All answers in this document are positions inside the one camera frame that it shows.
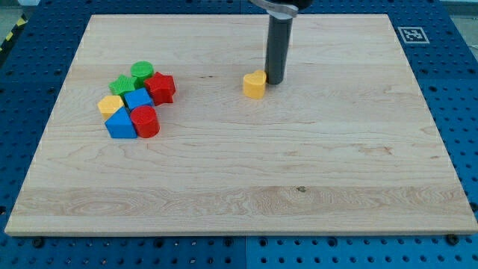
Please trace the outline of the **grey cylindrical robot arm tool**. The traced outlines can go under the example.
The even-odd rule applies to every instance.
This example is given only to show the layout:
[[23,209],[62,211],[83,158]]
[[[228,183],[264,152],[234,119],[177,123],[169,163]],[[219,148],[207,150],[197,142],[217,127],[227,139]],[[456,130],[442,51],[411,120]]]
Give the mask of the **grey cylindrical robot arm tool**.
[[288,47],[294,18],[313,0],[250,0],[267,11],[269,24],[264,71],[268,84],[280,84],[285,76]]

